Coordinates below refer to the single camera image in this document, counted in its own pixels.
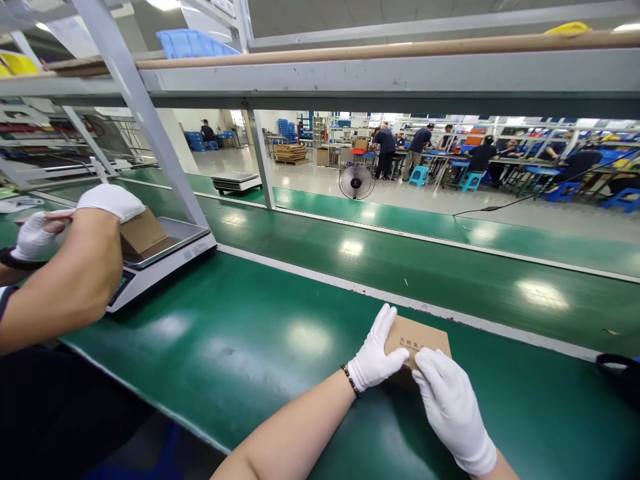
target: plastic stool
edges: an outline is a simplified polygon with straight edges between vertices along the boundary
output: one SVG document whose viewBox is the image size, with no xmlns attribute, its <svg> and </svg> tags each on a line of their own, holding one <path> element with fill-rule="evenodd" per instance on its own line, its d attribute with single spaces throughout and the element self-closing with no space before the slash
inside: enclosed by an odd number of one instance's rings
<svg viewBox="0 0 640 480">
<path fill-rule="evenodd" d="M 581 185 L 582 183 L 580 182 L 565 182 L 558 187 L 558 190 L 550 193 L 541 193 L 540 196 L 546 197 L 547 201 L 550 202 L 557 202 L 558 200 L 568 202 L 576 193 L 578 193 Z"/>
<path fill-rule="evenodd" d="M 181 428 L 175 423 L 167 429 L 167 437 L 160 456 L 151 470 L 122 470 L 101 463 L 83 477 L 83 480 L 183 480 L 185 472 L 175 463 Z"/>
<path fill-rule="evenodd" d="M 427 183 L 427 180 L 429 180 L 429 168 L 423 165 L 418 165 L 413 168 L 411 178 L 407 182 L 407 185 L 410 185 L 413 182 L 418 186 L 418 188 L 420 188 Z"/>
<path fill-rule="evenodd" d="M 476 191 L 478 190 L 478 185 L 480 185 L 480 180 L 484 172 L 466 172 L 460 181 L 460 186 L 462 187 L 462 191 L 465 192 L 467 190 Z"/>
<path fill-rule="evenodd" d="M 636 200 L 625 200 L 624 197 L 627 195 L 638 195 Z M 618 193 L 611 200 L 607 200 L 602 204 L 602 208 L 609 207 L 624 207 L 625 213 L 631 213 L 640 207 L 640 190 L 638 189 L 624 189 L 622 192 Z"/>
</svg>

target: worker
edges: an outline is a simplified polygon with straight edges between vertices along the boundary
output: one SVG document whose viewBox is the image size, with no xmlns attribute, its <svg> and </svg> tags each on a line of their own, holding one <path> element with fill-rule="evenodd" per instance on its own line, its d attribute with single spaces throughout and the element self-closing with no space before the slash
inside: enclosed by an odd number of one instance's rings
<svg viewBox="0 0 640 480">
<path fill-rule="evenodd" d="M 409 176 L 414 167 L 417 167 L 422 162 L 422 152 L 425 146 L 431 142 L 431 132 L 433 131 L 434 124 L 430 123 L 426 128 L 418 130 L 411 140 L 409 150 L 407 151 L 407 161 L 405 163 L 405 172 L 402 180 L 409 181 Z"/>
<path fill-rule="evenodd" d="M 522 158 L 522 153 L 518 152 L 518 140 L 511 139 L 505 145 L 503 150 L 498 151 L 499 157 L 506 157 L 512 159 Z M 505 178 L 507 178 L 512 171 L 513 167 L 509 167 Z M 500 188 L 503 185 L 502 174 L 505 170 L 505 166 L 500 163 L 490 163 L 488 166 L 489 174 L 491 175 L 491 186 L 493 188 Z"/>
<path fill-rule="evenodd" d="M 385 355 L 396 314 L 395 307 L 384 304 L 355 358 L 256 428 L 220 464 L 212 480 L 307 478 L 356 398 L 400 370 L 409 358 L 404 348 Z M 412 374 L 427 419 L 458 466 L 474 478 L 516 479 L 487 433 L 464 370 L 440 350 L 428 348 L 415 355 L 415 362 L 419 369 Z"/>
<path fill-rule="evenodd" d="M 371 149 L 375 150 L 380 146 L 378 156 L 378 166 L 375 170 L 375 178 L 378 180 L 382 175 L 382 180 L 391 179 L 391 166 L 393 165 L 393 154 L 395 153 L 395 138 L 388 128 L 376 127 L 373 131 L 373 143 Z"/>
<path fill-rule="evenodd" d="M 567 130 L 563 138 L 569 140 L 573 136 L 573 130 Z M 543 161 L 558 161 L 560 160 L 560 156 L 567 146 L 567 142 L 565 141 L 555 141 L 548 143 L 545 147 L 545 150 L 538 155 L 539 160 Z"/>
<path fill-rule="evenodd" d="M 99 185 L 75 212 L 30 216 L 0 253 L 0 478 L 81 478 L 152 414 L 80 356 L 39 345 L 102 318 L 122 276 L 120 224 L 144 208 Z"/>
<path fill-rule="evenodd" d="M 200 127 L 200 133 L 202 134 L 202 140 L 206 144 L 208 144 L 211 148 L 213 148 L 212 144 L 209 142 L 215 142 L 215 134 L 213 129 L 209 126 L 209 121 L 204 119 L 202 120 L 202 127 Z"/>
<path fill-rule="evenodd" d="M 584 180 L 587 170 L 598 165 L 602 160 L 602 153 L 598 151 L 598 143 L 587 143 L 577 153 L 574 153 L 568 159 L 558 163 L 559 167 L 565 167 L 559 175 L 556 175 L 553 183 L 562 183 L 564 181 L 570 182 L 582 182 Z"/>
<path fill-rule="evenodd" d="M 498 160 L 499 158 L 498 149 L 493 144 L 493 135 L 487 135 L 483 139 L 482 145 L 472 148 L 467 154 L 470 156 L 467 171 L 474 173 L 484 173 L 489 166 L 489 162 L 491 160 Z M 491 178 L 494 184 L 496 184 L 497 182 L 493 178 L 493 175 Z"/>
<path fill-rule="evenodd" d="M 455 138 L 451 135 L 451 131 L 453 130 L 453 125 L 445 126 L 446 135 L 442 136 L 440 143 L 438 144 L 438 150 L 449 150 L 450 147 L 455 143 Z"/>
</svg>

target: cardboard box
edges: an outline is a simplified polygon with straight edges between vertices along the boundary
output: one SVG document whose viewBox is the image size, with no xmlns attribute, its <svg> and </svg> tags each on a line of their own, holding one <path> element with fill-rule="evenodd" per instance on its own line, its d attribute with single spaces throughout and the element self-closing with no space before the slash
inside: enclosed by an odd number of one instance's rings
<svg viewBox="0 0 640 480">
<path fill-rule="evenodd" d="M 432 350 L 440 349 L 449 358 L 451 356 L 451 348 L 449 346 L 449 336 L 447 332 L 438 330 L 428 325 L 409 320 L 404 317 L 396 316 L 385 344 L 385 354 L 388 355 L 392 351 L 404 347 L 409 350 L 409 358 L 402 368 L 394 373 L 389 380 L 398 386 L 407 389 L 417 389 L 418 386 L 411 376 L 411 370 L 416 370 L 418 366 L 415 364 L 415 354 L 423 347 Z"/>
<path fill-rule="evenodd" d="M 326 149 L 316 150 L 315 161 L 319 167 L 326 167 L 329 164 L 329 151 Z"/>
<path fill-rule="evenodd" d="M 168 238 L 149 207 L 120 225 L 120 237 L 123 253 L 142 253 Z"/>
<path fill-rule="evenodd" d="M 366 150 L 367 148 L 369 148 L 369 140 L 357 139 L 353 144 L 353 148 L 356 150 Z"/>
</svg>

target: black cable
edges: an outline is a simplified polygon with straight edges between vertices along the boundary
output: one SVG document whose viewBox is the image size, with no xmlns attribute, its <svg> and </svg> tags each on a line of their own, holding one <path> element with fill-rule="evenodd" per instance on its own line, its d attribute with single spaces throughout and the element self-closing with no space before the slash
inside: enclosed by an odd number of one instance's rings
<svg viewBox="0 0 640 480">
<path fill-rule="evenodd" d="M 455 213 L 453 216 L 454 216 L 454 217 L 457 217 L 458 215 L 462 215 L 462 214 L 464 214 L 464 213 L 473 213 L 473 212 L 477 212 L 477 211 L 496 211 L 496 210 L 503 209 L 503 208 L 505 208 L 505 207 L 510 207 L 510 206 L 512 206 L 512 205 L 515 205 L 515 204 L 516 204 L 516 203 L 518 203 L 518 202 L 522 202 L 522 201 L 524 201 L 524 200 L 528 200 L 528 199 L 530 199 L 530 198 L 537 197 L 538 195 L 542 195 L 542 194 L 543 194 L 544 192 L 546 192 L 547 190 L 551 190 L 551 189 L 552 189 L 552 188 L 554 188 L 554 187 L 558 187 L 558 186 L 562 185 L 563 183 L 566 183 L 566 182 L 568 182 L 568 181 L 570 181 L 570 180 L 573 180 L 573 179 L 574 179 L 574 178 L 576 178 L 576 177 L 580 177 L 581 175 L 586 175 L 587 173 L 590 173 L 590 172 L 592 172 L 592 171 L 594 171 L 594 170 L 598 170 L 598 169 L 603 168 L 603 167 L 606 167 L 606 166 L 608 166 L 608 165 L 610 165 L 610 164 L 612 164 L 612 163 L 615 163 L 615 162 L 617 162 L 618 160 L 622 160 L 623 158 L 625 158 L 625 157 L 626 157 L 628 154 L 630 154 L 630 153 L 637 153 L 637 150 L 630 150 L 628 153 L 626 153 L 626 154 L 622 155 L 621 157 L 616 158 L 615 160 L 611 160 L 610 162 L 605 163 L 605 164 L 603 164 L 603 165 L 598 165 L 597 167 L 594 167 L 594 168 L 592 168 L 592 169 L 586 170 L 586 171 L 584 171 L 584 172 L 580 172 L 580 173 L 578 173 L 578 174 L 576 174 L 576 175 L 574 175 L 574 176 L 572 176 L 572 177 L 570 177 L 570 178 L 568 178 L 568 179 L 566 179 L 566 180 L 562 180 L 562 182 L 560 182 L 560 183 L 554 183 L 554 184 L 552 184 L 552 185 L 550 185 L 550 186 L 548 186 L 548 187 L 546 187 L 546 188 L 544 188 L 544 189 L 542 189 L 542 190 L 540 190 L 540 191 L 538 191 L 538 192 L 536 192 L 536 193 L 533 193 L 532 195 L 529 195 L 528 197 L 524 197 L 524 198 L 518 199 L 518 200 L 516 200 L 516 201 L 512 201 L 511 203 L 508 203 L 508 204 L 506 204 L 506 205 L 502 205 L 502 206 L 500 206 L 500 207 L 498 207 L 498 206 L 496 206 L 496 205 L 491 205 L 491 206 L 489 206 L 489 207 L 485 207 L 485 208 L 483 208 L 483 209 L 479 209 L 479 210 L 467 210 L 467 211 L 464 211 L 464 212 Z"/>
</svg>

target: forearm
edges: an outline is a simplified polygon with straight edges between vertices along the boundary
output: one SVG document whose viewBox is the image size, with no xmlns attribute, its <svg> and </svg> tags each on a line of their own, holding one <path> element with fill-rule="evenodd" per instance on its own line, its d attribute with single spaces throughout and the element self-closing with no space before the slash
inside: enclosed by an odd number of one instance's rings
<svg viewBox="0 0 640 480">
<path fill-rule="evenodd" d="M 518 475 L 511 468 L 507 459 L 502 455 L 500 450 L 498 452 L 498 459 L 495 463 L 495 467 L 486 475 L 481 475 L 479 477 L 472 476 L 472 479 L 475 480 L 518 480 Z"/>
<path fill-rule="evenodd" d="M 16 291 L 0 321 L 0 355 L 80 329 L 98 319 L 122 273 L 118 217 L 76 212 L 58 254 Z"/>
<path fill-rule="evenodd" d="M 338 370 L 254 430 L 212 479 L 307 478 L 354 400 L 349 380 Z"/>
<path fill-rule="evenodd" d="M 30 271 L 12 269 L 0 263 L 0 287 L 15 285 L 22 282 L 31 274 Z"/>
</svg>

